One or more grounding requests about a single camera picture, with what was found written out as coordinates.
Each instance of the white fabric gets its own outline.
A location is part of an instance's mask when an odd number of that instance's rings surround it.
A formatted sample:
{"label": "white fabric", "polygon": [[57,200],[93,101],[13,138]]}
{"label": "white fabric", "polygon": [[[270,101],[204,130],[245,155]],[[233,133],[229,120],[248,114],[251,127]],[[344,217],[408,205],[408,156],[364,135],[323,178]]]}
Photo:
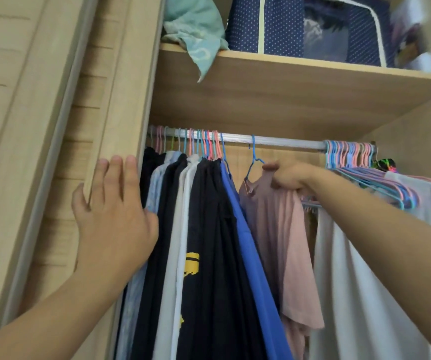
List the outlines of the white fabric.
{"label": "white fabric", "polygon": [[197,165],[198,161],[198,155],[191,155],[188,158],[187,167],[179,176],[179,187],[177,191],[172,233],[170,236],[169,254],[167,257],[167,266],[165,268],[164,289],[162,292],[157,335],[155,336],[155,345],[152,354],[153,360],[167,360],[170,358],[172,349],[172,329],[174,327],[174,311],[176,306],[176,272],[182,233],[182,203],[184,199],[185,181],[189,169],[194,164]]}
{"label": "white fabric", "polygon": [[[370,11],[371,16],[374,19],[375,23],[375,30],[377,33],[377,45],[379,46],[379,59],[380,59],[380,65],[384,68],[387,67],[387,60],[385,59],[385,51],[384,51],[384,43],[382,41],[382,31],[380,28],[380,21],[379,17],[377,16],[377,13],[369,6],[361,4],[359,2],[355,2],[352,0],[334,0],[334,1],[340,1],[344,2],[346,4],[358,6],[360,8],[364,8]],[[265,6],[265,0],[260,0],[260,7],[259,7],[259,47],[257,49],[258,54],[264,54],[264,45],[265,45],[265,18],[264,18],[264,6]]]}
{"label": "white fabric", "polygon": [[[431,183],[386,178],[416,190],[421,204],[409,213],[431,225]],[[428,341],[322,209],[314,273],[325,329],[311,333],[309,360],[431,360]]]}
{"label": "white fabric", "polygon": [[199,157],[196,154],[190,156],[195,162],[190,166],[187,171],[187,175],[184,182],[184,195],[182,199],[182,219],[180,228],[180,245],[177,258],[177,270],[176,272],[176,292],[175,292],[175,309],[173,312],[173,325],[172,325],[172,343],[170,349],[170,360],[176,360],[177,357],[177,344],[179,340],[180,331],[180,309],[182,306],[182,286],[184,284],[184,269],[187,255],[187,232],[188,232],[188,206],[190,203],[190,191],[192,190],[192,183],[194,182],[195,172],[197,171],[197,165],[199,164]]}

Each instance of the pink shirt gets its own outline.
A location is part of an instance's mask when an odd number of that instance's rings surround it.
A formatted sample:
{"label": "pink shirt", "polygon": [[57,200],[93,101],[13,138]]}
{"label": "pink shirt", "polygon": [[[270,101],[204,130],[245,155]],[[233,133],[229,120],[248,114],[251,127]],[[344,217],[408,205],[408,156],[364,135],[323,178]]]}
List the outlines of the pink shirt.
{"label": "pink shirt", "polygon": [[310,261],[304,210],[295,191],[271,188],[271,172],[239,190],[292,352],[303,359],[305,338],[324,327]]}

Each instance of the mint green fabric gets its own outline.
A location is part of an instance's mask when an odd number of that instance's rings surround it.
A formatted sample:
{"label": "mint green fabric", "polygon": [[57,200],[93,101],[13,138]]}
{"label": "mint green fabric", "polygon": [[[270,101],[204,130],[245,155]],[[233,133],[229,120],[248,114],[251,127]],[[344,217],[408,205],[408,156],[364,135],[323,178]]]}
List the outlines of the mint green fabric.
{"label": "mint green fabric", "polygon": [[212,66],[219,49],[229,49],[224,23],[212,0],[167,0],[162,41],[187,50],[200,71],[199,82]]}

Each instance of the blue polka dot storage box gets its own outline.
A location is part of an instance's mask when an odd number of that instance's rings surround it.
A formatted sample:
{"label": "blue polka dot storage box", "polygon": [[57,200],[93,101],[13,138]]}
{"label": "blue polka dot storage box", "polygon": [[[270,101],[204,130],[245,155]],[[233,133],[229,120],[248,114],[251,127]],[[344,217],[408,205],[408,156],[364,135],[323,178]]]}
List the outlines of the blue polka dot storage box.
{"label": "blue polka dot storage box", "polygon": [[384,0],[233,0],[230,50],[394,67]]}

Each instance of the wooden wardrobe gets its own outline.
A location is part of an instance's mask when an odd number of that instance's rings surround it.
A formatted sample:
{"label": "wooden wardrobe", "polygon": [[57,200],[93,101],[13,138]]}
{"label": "wooden wardrobe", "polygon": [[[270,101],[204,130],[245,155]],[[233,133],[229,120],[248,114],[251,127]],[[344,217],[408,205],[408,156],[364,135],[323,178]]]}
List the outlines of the wooden wardrobe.
{"label": "wooden wardrobe", "polygon": [[[0,0],[0,327],[74,271],[72,191],[83,181],[89,197],[98,157],[140,156],[149,124],[376,141],[402,173],[431,177],[431,74],[223,51],[197,84],[188,55],[160,43],[164,1]],[[225,19],[231,0],[214,1]],[[251,151],[226,149],[238,186]],[[325,163],[313,151],[257,153]],[[113,357],[119,302],[76,359]]]}

